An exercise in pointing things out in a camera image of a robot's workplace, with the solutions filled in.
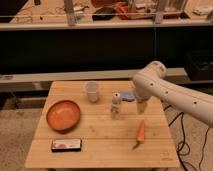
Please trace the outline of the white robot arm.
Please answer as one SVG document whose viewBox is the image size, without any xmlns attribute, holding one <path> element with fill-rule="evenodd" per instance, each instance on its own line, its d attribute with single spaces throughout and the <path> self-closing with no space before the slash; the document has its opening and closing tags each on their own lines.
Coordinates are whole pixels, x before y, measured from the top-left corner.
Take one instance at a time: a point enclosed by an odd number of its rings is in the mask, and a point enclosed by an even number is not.
<svg viewBox="0 0 213 171">
<path fill-rule="evenodd" d="M 141 101 L 158 97 L 213 127 L 213 96 L 165 81 L 166 72 L 160 61 L 152 61 L 138 71 L 132 78 L 136 97 Z"/>
</svg>

